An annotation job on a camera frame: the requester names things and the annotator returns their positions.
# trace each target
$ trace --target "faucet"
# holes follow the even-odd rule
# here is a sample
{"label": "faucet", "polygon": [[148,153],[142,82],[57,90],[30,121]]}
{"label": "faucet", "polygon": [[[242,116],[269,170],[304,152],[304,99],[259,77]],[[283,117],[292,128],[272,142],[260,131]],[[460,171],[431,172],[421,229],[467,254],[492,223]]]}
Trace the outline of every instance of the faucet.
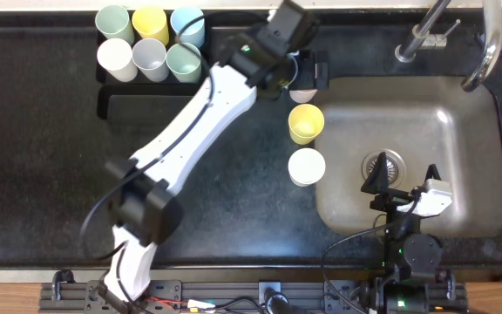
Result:
{"label": "faucet", "polygon": [[[430,29],[443,14],[451,0],[437,0],[420,24],[415,25],[404,45],[395,49],[395,56],[401,62],[411,62],[418,49],[444,48],[446,37],[458,26],[457,22],[444,35],[431,35]],[[482,0],[485,20],[485,47],[482,61],[474,72],[462,81],[462,89],[471,92],[476,89],[493,70],[502,48],[502,11],[500,0]]]}

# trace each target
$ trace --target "sink drain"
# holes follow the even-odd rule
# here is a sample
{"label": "sink drain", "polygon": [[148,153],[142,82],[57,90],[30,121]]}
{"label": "sink drain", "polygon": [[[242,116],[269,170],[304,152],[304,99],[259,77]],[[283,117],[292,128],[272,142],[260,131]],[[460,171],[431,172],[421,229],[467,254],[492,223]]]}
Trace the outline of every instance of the sink drain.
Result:
{"label": "sink drain", "polygon": [[404,165],[402,158],[397,153],[389,149],[376,151],[368,154],[367,157],[365,157],[362,164],[363,178],[367,179],[367,177],[373,171],[373,168],[377,163],[377,158],[382,152],[385,152],[387,154],[387,173],[389,176],[389,187],[395,188],[402,182],[406,172],[406,166]]}

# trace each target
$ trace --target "sink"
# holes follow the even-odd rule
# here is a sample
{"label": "sink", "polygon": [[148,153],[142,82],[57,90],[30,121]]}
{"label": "sink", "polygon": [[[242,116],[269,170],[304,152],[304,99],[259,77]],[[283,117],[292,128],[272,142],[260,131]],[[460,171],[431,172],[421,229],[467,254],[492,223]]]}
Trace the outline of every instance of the sink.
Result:
{"label": "sink", "polygon": [[381,212],[360,191],[377,155],[387,152],[391,186],[411,191],[430,164],[452,185],[452,204],[422,221],[435,236],[495,236],[502,229],[502,145],[493,96],[462,78],[336,78],[315,104],[325,126],[315,149],[327,171],[316,183],[317,210],[335,232],[371,228]]}

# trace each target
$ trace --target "wooden table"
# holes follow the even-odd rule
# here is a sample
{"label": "wooden table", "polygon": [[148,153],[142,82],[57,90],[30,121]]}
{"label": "wooden table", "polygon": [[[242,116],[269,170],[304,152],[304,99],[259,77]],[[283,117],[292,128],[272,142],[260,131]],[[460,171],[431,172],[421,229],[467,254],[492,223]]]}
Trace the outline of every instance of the wooden table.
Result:
{"label": "wooden table", "polygon": [[[40,283],[0,283],[0,314],[37,313]],[[470,313],[502,313],[502,283],[468,283]]]}

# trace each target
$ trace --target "cup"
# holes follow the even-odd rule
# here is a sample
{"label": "cup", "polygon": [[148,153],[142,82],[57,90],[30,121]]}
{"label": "cup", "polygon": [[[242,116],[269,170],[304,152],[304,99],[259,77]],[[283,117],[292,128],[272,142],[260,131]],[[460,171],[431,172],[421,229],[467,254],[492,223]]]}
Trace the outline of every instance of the cup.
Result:
{"label": "cup", "polygon": [[297,150],[288,161],[289,177],[298,187],[316,183],[324,175],[326,164],[321,153],[312,148]]}
{"label": "cup", "polygon": [[166,47],[154,38],[142,39],[132,48],[132,61],[152,82],[161,82],[170,73],[166,65]]}
{"label": "cup", "polygon": [[313,99],[317,90],[289,91],[289,97],[298,104],[305,104]]}
{"label": "cup", "polygon": [[324,127],[324,116],[319,108],[310,104],[296,106],[288,117],[289,135],[297,144],[308,144]]}
{"label": "cup", "polygon": [[[195,56],[187,48],[195,51]],[[175,44],[166,55],[167,67],[181,83],[197,83],[200,79],[200,52],[192,44]]]}
{"label": "cup", "polygon": [[123,39],[106,40],[98,48],[96,57],[98,63],[121,82],[129,82],[137,76],[131,46]]}
{"label": "cup", "polygon": [[132,44],[135,34],[129,23],[129,12],[119,5],[108,5],[98,11],[94,23],[98,30],[108,39],[119,38]]}
{"label": "cup", "polygon": [[154,38],[167,45],[170,36],[167,30],[166,13],[162,8],[148,5],[132,14],[132,25],[142,38]]}
{"label": "cup", "polygon": [[[173,31],[179,34],[181,29],[197,17],[202,17],[202,11],[196,7],[182,7],[176,9],[170,17]],[[193,44],[200,48],[205,43],[205,20],[201,19],[189,26],[180,37],[181,43]]]}

